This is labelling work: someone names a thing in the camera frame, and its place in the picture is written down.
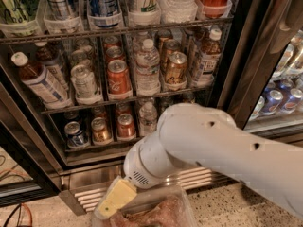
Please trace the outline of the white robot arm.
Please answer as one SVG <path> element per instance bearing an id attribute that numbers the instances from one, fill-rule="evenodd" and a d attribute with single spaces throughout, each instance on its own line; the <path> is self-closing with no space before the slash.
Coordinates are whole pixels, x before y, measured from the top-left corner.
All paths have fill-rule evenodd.
<path id="1" fill-rule="evenodd" d="M 201 166 L 259 193 L 292 215 L 303 217 L 303 148 L 239 129 L 226 112 L 180 103 L 160 116 L 156 131 L 133 145 L 94 210 L 107 219 L 131 202 L 136 191 L 161 184 L 169 175 Z"/>

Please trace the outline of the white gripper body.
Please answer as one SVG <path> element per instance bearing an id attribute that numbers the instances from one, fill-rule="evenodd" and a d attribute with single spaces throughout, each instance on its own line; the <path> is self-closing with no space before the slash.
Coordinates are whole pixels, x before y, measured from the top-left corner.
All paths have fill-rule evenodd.
<path id="1" fill-rule="evenodd" d="M 123 166 L 125 178 L 141 189 L 152 188 L 169 175 L 190 168 L 193 168 L 193 164 L 165 151 L 158 131 L 135 143 L 127 153 Z"/>

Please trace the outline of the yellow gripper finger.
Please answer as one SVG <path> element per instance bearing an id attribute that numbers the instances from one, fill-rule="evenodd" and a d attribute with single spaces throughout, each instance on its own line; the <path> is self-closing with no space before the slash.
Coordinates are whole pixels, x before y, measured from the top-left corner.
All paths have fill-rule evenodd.
<path id="1" fill-rule="evenodd" d="M 108 219 L 126 206 L 137 196 L 136 187 L 128 180 L 116 177 L 101 198 L 94 215 L 99 219 Z"/>

